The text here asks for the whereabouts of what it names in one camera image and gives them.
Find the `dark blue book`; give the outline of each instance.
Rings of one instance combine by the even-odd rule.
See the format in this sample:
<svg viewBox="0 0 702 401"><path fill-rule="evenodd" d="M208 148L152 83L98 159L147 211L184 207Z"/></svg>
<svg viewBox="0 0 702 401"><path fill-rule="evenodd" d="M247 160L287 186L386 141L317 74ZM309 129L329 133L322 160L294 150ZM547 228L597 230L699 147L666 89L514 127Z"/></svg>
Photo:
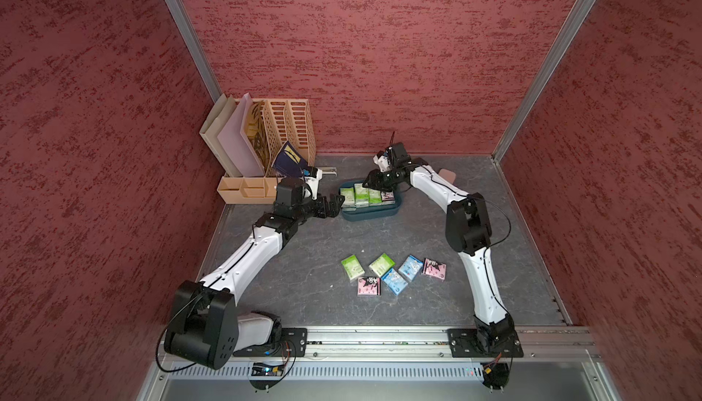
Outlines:
<svg viewBox="0 0 702 401"><path fill-rule="evenodd" d="M273 161L273 168L287 177L302 177L303 169L307 168L307 160L290 142L285 142Z"/></svg>

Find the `gray marble surface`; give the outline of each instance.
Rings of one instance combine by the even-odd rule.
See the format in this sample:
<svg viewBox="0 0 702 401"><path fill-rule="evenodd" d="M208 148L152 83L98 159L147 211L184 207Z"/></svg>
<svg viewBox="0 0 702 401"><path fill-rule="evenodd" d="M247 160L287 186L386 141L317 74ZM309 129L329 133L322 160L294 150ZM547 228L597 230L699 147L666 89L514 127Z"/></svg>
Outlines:
<svg viewBox="0 0 702 401"><path fill-rule="evenodd" d="M515 224L505 190L487 157L428 157L438 171L456 173L455 185L480 192L498 204L513 221L511 236L493 248L493 268L505 306L517 325L562 325L557 306L536 268L530 247ZM373 169L370 157L317 158L317 166L336 166L338 177L325 176L320 194L328 195L345 180L364 178ZM254 278L239 302L242 310L265 310L299 325L473 325L473 300L468 277L458 255L444 238L445 215L422 192L411 189L397 215L370 221L311 218L297 235ZM251 223L271 210L264 205L236 205L219 238L215 265L244 242ZM507 221L492 205L488 213L493 241L507 232ZM441 282L419 274L395 296L383 288L380 297L356 296L342 259L356 255L366 273L368 265L387 253L397 266L412 254L446 264Z"/></svg>

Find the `cable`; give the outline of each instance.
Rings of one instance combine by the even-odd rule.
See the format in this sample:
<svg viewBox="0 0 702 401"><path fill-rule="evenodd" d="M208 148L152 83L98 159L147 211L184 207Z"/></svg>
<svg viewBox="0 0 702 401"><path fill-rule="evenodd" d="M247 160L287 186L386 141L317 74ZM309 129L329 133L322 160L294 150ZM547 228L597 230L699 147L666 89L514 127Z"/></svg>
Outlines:
<svg viewBox="0 0 702 401"><path fill-rule="evenodd" d="M229 273L234 267L236 267L236 265L237 265L242 259L244 259L244 256L246 256L246 255L249 253L249 251L251 250L251 247L253 247L253 246L255 246L255 245L256 245L256 240L254 240L254 241L251 242L251 245L249 246L249 248L246 249L246 251L244 252L244 254L241 255L241 258L239 258L239 259L237 260L237 262L233 263L231 267L227 268L227 269L224 271L224 273L222 273L222 274L220 274L219 276L217 276L217 279L215 279L211 284L207 285L206 288L212 287L214 284L217 283L218 280L222 279L222 275L223 275L223 274Z"/></svg>
<svg viewBox="0 0 702 401"><path fill-rule="evenodd" d="M487 273L487 256L485 256L485 253L483 253L483 266L485 267L485 277L487 278L487 284L490 287L490 292L492 293L492 296L495 298L495 301L499 306L502 307L502 309L511 316L510 312L507 311L505 306L500 302L500 299L497 299L497 296L495 296L495 291L492 289L492 284L490 283L490 275Z"/></svg>
<svg viewBox="0 0 702 401"><path fill-rule="evenodd" d="M171 325L171 323L173 323L173 320L175 320L184 309L189 307L191 303L193 303L196 299L199 299L203 294L204 294L204 291L200 291L196 297L190 299L190 301L188 303L186 303L181 309L178 310L178 312L171 318L171 320L168 323L166 323L166 327L163 328L163 332L159 336L159 340L156 342L156 354L155 354L156 366L158 366L161 371L166 372L167 374L170 374L171 372L186 370L187 368L195 366L197 364L197 363L190 363L188 366L179 367L178 369L165 370L163 368L163 366L161 365L161 362L159 361L159 345L161 344L161 337L163 337L164 334L166 333L166 331L169 330L169 326Z"/></svg>
<svg viewBox="0 0 702 401"><path fill-rule="evenodd" d="M234 268L234 266L237 265L237 264L239 263L239 261L241 261L242 259L244 259L244 256L246 256L246 255L249 253L249 251L251 250L251 247L253 247L255 244L256 244L256 241L255 241L255 240L252 241L252 242L251 242L251 245L246 249L246 251L244 252L244 254L241 255L241 258L239 258L239 260L238 260L237 262L235 262L231 267L227 268L227 270L226 270L224 273L222 273L222 274L227 274L227 273L229 273L230 270L232 270L232 269ZM216 284L217 281L220 280L220 279L222 279L222 275L217 276L217 279L215 279L211 284L205 286L205 288L210 288L210 287L212 287L212 286L213 286L214 284ZM173 369L173 370L170 370L170 371L169 371L169 370L165 370L165 369L162 367L161 362L159 361L159 345L161 344L161 337L163 337L163 336L166 334L166 331L169 330L169 326L171 326L171 323L173 323L173 320L175 320L175 319L178 317L178 315L180 315L180 313L181 313L184 309L186 309L187 307L189 307L190 304L193 303L196 299L202 297L203 294L204 294L204 292L205 292L204 290L203 290L203 291L200 291L199 294L198 294L196 297L190 299L190 301L189 301L188 303L186 303L181 309L178 310L178 312L171 318L171 320L169 320L169 322L166 323L166 327L163 328L163 332L162 332L161 335L159 336L159 339L156 341L156 354L155 354L155 357L156 357L156 366L158 366L159 369L162 370L163 372L171 373L171 372L182 371L182 370L186 370L187 368L189 368L189 367L191 367L191 366L195 366L195 365L197 364L197 363L190 363L188 366L179 367L178 369Z"/></svg>
<svg viewBox="0 0 702 401"><path fill-rule="evenodd" d="M308 185L307 183L305 183L303 186L304 186L308 191L310 191L310 198L312 198L312 197L313 197L313 195L312 195L312 188L310 187L310 185Z"/></svg>
<svg viewBox="0 0 702 401"><path fill-rule="evenodd" d="M403 166L402 168L407 168L408 166L421 166L422 168L425 168L427 170L427 172L429 173L429 180L436 183L437 185L443 186L443 187L447 188L448 190L450 190L451 192L453 192L453 194L458 195L458 196L462 196L463 198L470 198L470 199L473 199L475 201L490 203L495 207L495 209L502 212L502 214L507 219L507 226L508 226L507 227L507 234L504 236L504 238L500 239L495 244L488 245L487 248L495 247L497 244L500 244L502 241L509 238L510 234L512 233L512 221L510 220L510 217L507 215L507 213L504 212L500 206L498 206L497 204L495 204L495 203L493 203L490 200L485 199L485 198L478 198L478 197L470 195L470 194L468 194L468 195L459 194L458 192L453 190L453 188L451 188L451 186L447 186L447 185L444 185L443 183L437 182L436 180L434 180L434 174L432 173L432 171L429 168L426 167L426 165L409 164L407 166Z"/></svg>
<svg viewBox="0 0 702 401"><path fill-rule="evenodd" d="M278 383L280 383L281 381L283 381L283 379L284 379L286 376L288 376L288 375L290 374L290 372L293 370L293 366L295 366L295 361L298 361L298 350L295 348L295 345L293 345L293 347L290 348L290 345L288 344L288 341L285 340L285 348L286 348L286 349L292 349L293 352L295 353L295 356L293 357L293 364L290 365L290 368L289 368L288 371L285 373L285 375L283 375L282 377L280 377L280 379L278 380Z"/></svg>
<svg viewBox="0 0 702 401"><path fill-rule="evenodd" d="M295 366L295 362L296 362L297 359L298 359L298 351L297 351L297 349L295 349L294 344L291 345L287 340L279 341L279 342L277 342L277 343L279 343L280 345L282 345L283 343L285 343L285 350L288 351L288 357L287 357L287 360L285 360L285 362L281 364L281 366L283 366L283 376L281 376L279 380L274 381L272 385L267 385L267 386L266 386L266 390L267 390L269 387L273 387L273 386L275 386L276 384L278 384L278 383L280 383L281 381L283 381L283 380L285 379L285 377L288 376L288 375L290 374L290 372L292 372L293 366ZM288 367L288 363L290 362L290 351L293 351L295 354L294 354L294 356L293 356L293 364L291 364L290 367ZM251 376L249 376L248 378L249 378L249 382L250 382L251 386L253 386L253 383L251 382Z"/></svg>

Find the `metal bracket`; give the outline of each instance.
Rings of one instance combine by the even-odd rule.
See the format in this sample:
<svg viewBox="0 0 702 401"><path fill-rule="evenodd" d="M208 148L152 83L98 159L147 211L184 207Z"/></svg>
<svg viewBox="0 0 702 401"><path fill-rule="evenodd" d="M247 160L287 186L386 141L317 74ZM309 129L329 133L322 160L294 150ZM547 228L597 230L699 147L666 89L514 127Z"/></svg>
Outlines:
<svg viewBox="0 0 702 401"><path fill-rule="evenodd" d="M304 357L307 349L307 328L282 328L280 341L287 341L295 346L295 352L291 351L292 357ZM240 349L232 354L233 357L273 357L268 346L259 345L250 348Z"/></svg>
<svg viewBox="0 0 702 401"><path fill-rule="evenodd" d="M446 333L449 335L453 358L495 358L499 353L502 353L502 356L507 358L522 358L524 356L522 344L516 332L503 342L508 348L502 351L495 351L492 354L485 354L480 351L477 329L447 329Z"/></svg>
<svg viewBox="0 0 702 401"><path fill-rule="evenodd" d="M329 174L335 177L338 175L336 173L336 166L318 166L317 169L319 169L322 174Z"/></svg>

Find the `paper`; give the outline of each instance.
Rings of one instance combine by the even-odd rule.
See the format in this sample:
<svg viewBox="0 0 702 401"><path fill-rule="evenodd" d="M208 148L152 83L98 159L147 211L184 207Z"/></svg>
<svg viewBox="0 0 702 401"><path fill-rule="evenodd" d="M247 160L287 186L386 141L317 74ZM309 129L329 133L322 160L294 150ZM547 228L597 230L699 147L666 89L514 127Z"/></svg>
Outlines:
<svg viewBox="0 0 702 401"><path fill-rule="evenodd" d="M217 134L217 140L242 176L263 177L265 175L263 163L256 155L249 138L242 133L242 124L252 104L253 100L248 93L241 97L241 102L234 113Z"/></svg>
<svg viewBox="0 0 702 401"><path fill-rule="evenodd" d="M232 116L236 106L237 104L234 98L231 96L227 98L222 95L215 103L215 106L212 107L210 114L207 116L207 120L202 125L202 129L200 129L200 136L210 147L212 153L215 154L215 157L217 157L217 160L224 170L227 171L229 177L241 177L241 172L224 151L224 148L222 148L222 144L217 139L217 135L222 131L224 124L226 124Z"/></svg>

